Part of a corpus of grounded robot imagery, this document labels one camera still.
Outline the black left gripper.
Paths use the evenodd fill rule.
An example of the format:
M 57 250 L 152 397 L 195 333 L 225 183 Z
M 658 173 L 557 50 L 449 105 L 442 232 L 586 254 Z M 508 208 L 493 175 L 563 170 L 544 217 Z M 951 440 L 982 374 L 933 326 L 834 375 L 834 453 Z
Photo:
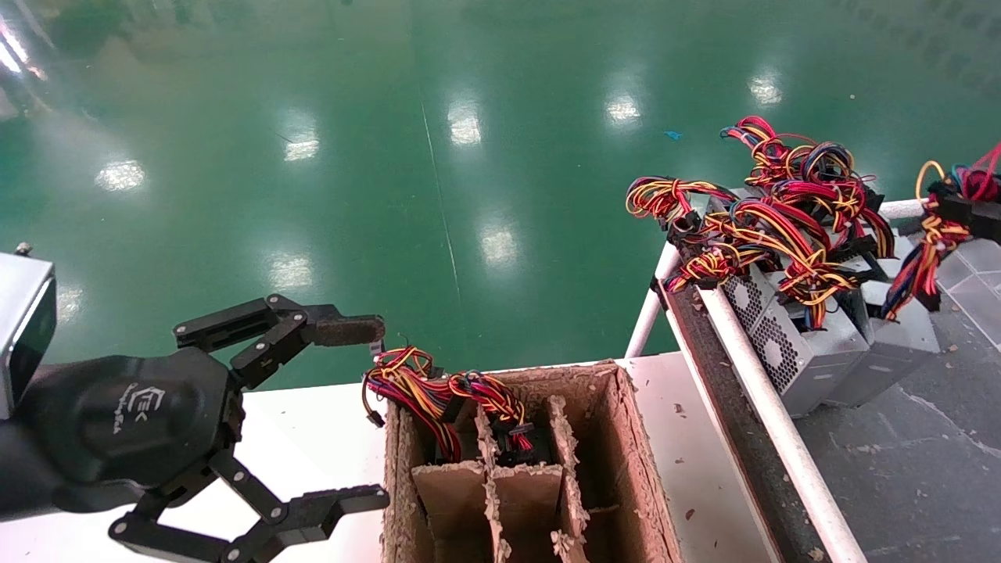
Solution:
M 370 346 L 385 333 L 375 314 L 344 316 L 333 304 L 272 293 L 176 325 L 186 349 L 169 356 L 42 366 L 16 407 L 16 513 L 138 502 L 110 526 L 110 539 L 171 562 L 271 562 L 329 540 L 344 516 L 386 509 L 389 492 L 373 484 L 280 500 L 230 451 L 243 422 L 239 382 L 256 389 L 308 346 Z M 245 341 L 230 360 L 235 378 L 207 355 Z M 160 523 L 216 479 L 257 513 L 246 533 L 225 540 Z

